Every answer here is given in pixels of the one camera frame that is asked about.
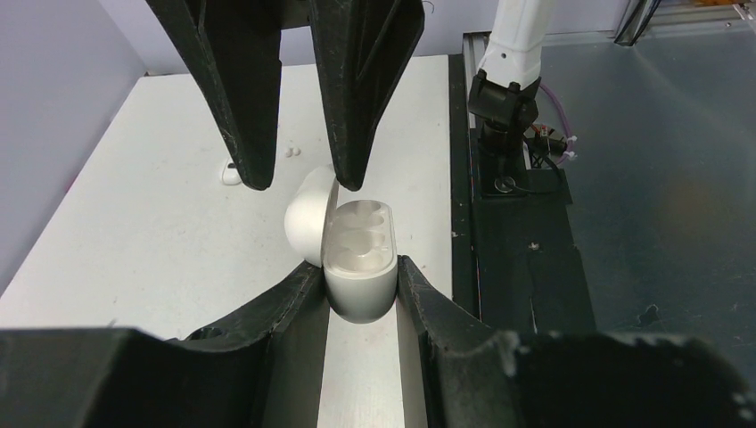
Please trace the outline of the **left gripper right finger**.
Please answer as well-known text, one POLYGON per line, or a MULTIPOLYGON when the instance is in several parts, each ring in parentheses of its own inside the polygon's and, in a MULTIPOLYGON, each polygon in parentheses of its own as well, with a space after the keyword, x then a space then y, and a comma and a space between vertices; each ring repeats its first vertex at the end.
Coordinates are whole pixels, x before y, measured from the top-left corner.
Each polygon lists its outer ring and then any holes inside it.
POLYGON ((407 427, 752 427, 755 393, 677 334, 517 333, 485 325, 398 259, 407 427))

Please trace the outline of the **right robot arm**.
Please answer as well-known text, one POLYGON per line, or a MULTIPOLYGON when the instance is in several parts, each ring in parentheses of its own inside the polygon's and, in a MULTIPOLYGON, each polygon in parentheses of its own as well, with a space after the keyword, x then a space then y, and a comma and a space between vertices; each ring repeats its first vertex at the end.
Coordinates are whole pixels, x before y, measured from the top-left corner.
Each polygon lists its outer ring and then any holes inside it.
MULTIPOLYGON (((306 27, 337 180, 364 183, 377 128, 418 45, 419 1, 152 1, 249 188, 272 184, 287 29, 306 27)), ((538 114, 542 43, 555 3, 502 1, 472 80, 469 111, 497 157, 520 150, 538 114)))

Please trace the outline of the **white earbud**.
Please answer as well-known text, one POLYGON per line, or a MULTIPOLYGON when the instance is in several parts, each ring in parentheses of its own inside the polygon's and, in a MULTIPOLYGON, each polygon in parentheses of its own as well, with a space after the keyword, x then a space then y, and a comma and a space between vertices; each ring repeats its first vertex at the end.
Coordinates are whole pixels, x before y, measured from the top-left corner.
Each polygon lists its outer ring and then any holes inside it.
POLYGON ((238 168, 231 161, 222 168, 220 179, 223 185, 228 186, 239 185, 242 182, 238 168))

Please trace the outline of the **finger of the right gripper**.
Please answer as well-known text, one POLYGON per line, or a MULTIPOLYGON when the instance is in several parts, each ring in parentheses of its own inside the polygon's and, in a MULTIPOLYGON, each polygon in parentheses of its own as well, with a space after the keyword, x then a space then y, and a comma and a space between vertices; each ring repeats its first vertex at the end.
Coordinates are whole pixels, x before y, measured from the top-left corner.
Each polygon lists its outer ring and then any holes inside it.
POLYGON ((312 1, 310 29, 333 168, 359 190, 375 133, 423 34, 419 0, 312 1))
POLYGON ((148 3, 201 90, 242 182, 273 181, 281 25, 267 1, 148 3))

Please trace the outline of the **white charging case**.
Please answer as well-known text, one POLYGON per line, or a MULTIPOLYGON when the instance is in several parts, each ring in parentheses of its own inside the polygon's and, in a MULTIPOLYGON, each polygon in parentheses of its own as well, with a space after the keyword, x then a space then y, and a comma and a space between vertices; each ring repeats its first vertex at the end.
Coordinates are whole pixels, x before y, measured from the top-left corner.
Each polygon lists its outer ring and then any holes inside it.
POLYGON ((291 247, 324 270, 333 311, 352 324, 383 317, 397 294, 398 250, 390 206, 375 200, 338 203, 331 165, 313 169, 284 215, 291 247))

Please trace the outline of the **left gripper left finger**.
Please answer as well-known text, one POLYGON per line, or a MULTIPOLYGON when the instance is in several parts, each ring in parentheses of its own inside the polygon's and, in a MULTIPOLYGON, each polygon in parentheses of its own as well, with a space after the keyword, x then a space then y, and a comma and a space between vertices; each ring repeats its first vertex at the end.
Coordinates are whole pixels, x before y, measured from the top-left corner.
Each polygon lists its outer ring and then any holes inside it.
POLYGON ((323 271, 285 279, 183 340, 134 328, 1 333, 4 427, 314 427, 323 271))

